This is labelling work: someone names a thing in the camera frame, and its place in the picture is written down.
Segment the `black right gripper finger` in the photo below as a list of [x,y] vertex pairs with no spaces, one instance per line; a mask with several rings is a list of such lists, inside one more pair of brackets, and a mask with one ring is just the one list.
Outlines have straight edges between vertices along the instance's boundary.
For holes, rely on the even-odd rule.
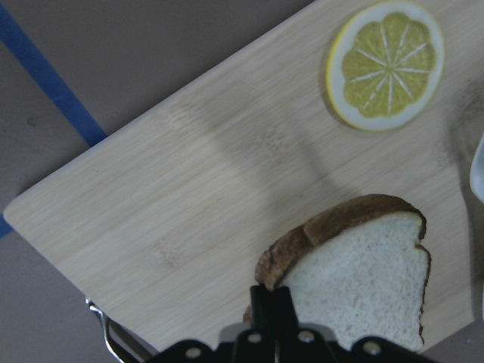
[[278,346],[278,361],[289,362],[294,354],[299,321],[288,287],[267,290],[264,285],[250,288],[252,326],[267,330]]

